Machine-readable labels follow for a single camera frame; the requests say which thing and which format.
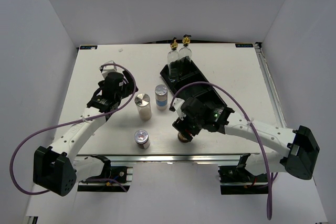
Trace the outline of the red-lid brown sauce jar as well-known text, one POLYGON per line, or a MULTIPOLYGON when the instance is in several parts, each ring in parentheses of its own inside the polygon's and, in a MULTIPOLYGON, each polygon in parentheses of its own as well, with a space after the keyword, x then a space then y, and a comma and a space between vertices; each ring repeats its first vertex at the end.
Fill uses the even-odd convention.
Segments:
POLYGON ((188 133, 181 133, 181 132, 178 132, 177 137, 178 137, 179 141, 182 142, 182 143, 189 143, 193 139, 192 135, 190 135, 188 133))

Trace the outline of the silver-lid white powder jar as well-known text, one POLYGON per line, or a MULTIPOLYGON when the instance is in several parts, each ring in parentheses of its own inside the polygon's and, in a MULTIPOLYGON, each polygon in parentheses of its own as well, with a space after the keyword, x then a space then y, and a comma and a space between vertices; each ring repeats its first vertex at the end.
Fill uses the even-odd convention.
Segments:
POLYGON ((147 121, 152 117, 150 97, 146 93, 139 93, 134 98, 140 119, 147 121))

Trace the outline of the blue-label spice shaker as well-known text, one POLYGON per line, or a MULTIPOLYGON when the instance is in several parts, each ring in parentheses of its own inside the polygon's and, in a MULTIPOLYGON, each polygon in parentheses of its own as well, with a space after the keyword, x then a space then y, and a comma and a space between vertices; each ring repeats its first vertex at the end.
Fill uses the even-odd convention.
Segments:
POLYGON ((155 87, 155 103, 159 110, 165 110, 167 108, 167 95, 168 89, 164 84, 159 84, 155 87))

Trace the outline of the silver-lid dark spice jar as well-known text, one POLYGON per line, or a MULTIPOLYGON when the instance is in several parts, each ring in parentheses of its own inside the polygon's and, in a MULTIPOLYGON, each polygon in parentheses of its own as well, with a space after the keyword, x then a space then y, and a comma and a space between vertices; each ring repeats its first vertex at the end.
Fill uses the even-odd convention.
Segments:
POLYGON ((150 146, 149 134, 146 130, 138 130, 134 134, 134 141, 141 149, 147 149, 150 146))

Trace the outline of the dark sauce glass bottle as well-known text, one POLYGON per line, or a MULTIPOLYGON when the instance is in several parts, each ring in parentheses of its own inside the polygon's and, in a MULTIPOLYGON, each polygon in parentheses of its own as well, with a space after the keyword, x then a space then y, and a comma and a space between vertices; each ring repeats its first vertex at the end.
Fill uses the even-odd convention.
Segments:
POLYGON ((192 51, 190 50, 189 44, 191 35, 184 35, 182 39, 182 48, 179 50, 180 56, 180 76, 186 74, 188 72, 188 67, 191 63, 192 51))

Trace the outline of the clear glass oil bottle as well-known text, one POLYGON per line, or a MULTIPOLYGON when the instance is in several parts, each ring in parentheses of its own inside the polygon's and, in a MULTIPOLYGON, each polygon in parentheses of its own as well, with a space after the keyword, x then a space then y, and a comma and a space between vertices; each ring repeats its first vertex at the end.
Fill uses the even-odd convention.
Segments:
POLYGON ((169 80, 175 82, 179 75, 179 52, 177 50, 177 38, 174 37, 170 43, 171 51, 167 54, 167 65, 169 68, 169 80))

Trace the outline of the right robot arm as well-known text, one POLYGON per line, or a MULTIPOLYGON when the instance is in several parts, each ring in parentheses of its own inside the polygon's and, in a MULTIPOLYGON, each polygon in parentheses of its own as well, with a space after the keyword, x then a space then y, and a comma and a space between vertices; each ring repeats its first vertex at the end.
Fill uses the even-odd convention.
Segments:
POLYGON ((272 173, 287 172, 303 180, 312 178, 320 148, 308 127, 299 126, 295 130, 250 121, 232 108, 202 102, 194 97, 175 99, 170 111, 178 114, 173 127, 188 141, 201 130, 207 130, 241 137, 270 148, 272 151, 265 157, 256 154, 242 157, 237 175, 245 182, 264 173, 267 167, 272 173))

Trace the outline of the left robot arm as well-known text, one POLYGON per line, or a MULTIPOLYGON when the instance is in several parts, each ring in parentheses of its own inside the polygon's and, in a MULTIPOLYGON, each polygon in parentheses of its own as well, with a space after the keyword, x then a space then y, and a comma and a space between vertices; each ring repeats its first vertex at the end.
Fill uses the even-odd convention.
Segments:
POLYGON ((75 183, 89 178, 104 182, 110 178, 111 162, 104 156, 75 158, 95 131, 103 126, 120 105, 122 99, 137 92, 133 76, 127 71, 105 73, 78 123, 48 147, 40 146, 34 153, 33 181, 35 184, 65 196, 75 183))

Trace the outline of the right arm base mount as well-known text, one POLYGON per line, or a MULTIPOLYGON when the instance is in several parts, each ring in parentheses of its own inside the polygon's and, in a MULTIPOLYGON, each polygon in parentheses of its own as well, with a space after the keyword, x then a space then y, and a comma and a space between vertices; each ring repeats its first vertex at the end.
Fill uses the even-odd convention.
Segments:
POLYGON ((250 154, 240 157, 236 166, 218 167, 221 195, 266 195, 268 179, 265 173, 253 175, 248 172, 246 162, 250 154))

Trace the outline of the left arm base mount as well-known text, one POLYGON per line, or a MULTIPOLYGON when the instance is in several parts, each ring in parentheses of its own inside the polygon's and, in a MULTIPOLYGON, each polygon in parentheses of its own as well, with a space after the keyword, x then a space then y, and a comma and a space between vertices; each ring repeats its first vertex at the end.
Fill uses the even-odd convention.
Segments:
POLYGON ((105 156, 93 155, 74 162, 77 191, 126 193, 130 189, 133 167, 112 162, 105 156))

